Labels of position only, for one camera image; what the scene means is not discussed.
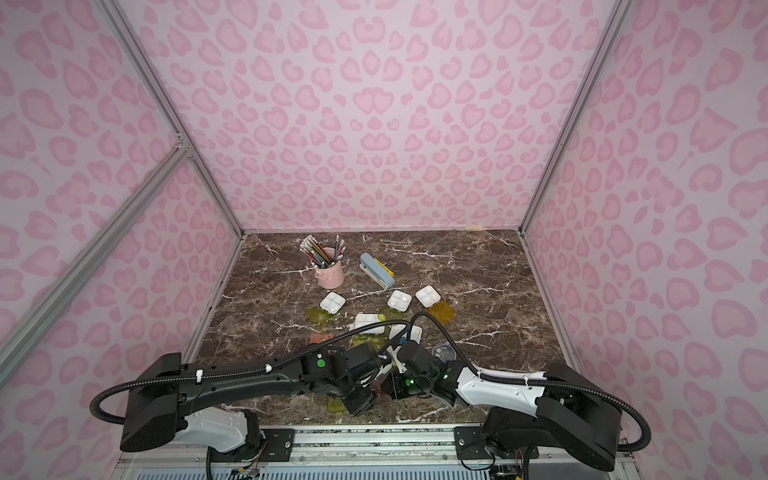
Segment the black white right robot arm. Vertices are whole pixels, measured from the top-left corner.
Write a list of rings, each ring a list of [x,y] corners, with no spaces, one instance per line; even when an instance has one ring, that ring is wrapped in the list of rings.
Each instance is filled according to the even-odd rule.
[[[431,397],[449,407],[481,406],[488,415],[479,433],[477,457],[510,458],[529,447],[560,448],[604,472],[614,469],[621,411],[595,394],[535,386],[546,373],[526,376],[489,370],[473,373],[456,358],[443,361],[410,340],[388,347],[391,376],[382,389],[392,398]]]

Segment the white pillbox green lid front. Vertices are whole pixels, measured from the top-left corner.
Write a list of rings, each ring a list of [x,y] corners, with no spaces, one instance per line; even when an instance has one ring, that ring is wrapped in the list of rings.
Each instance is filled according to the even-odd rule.
[[[327,396],[326,397],[326,410],[331,415],[343,414],[347,412],[347,408],[340,398]]]

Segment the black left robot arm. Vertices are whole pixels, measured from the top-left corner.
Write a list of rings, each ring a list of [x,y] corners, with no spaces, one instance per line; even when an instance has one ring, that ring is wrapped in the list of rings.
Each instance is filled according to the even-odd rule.
[[[161,447],[191,424],[192,414],[250,398],[328,395],[357,416],[375,403],[371,384],[381,366],[369,343],[347,351],[322,347],[284,364],[272,360],[216,367],[183,364],[179,353],[165,354],[129,390],[120,450]]]

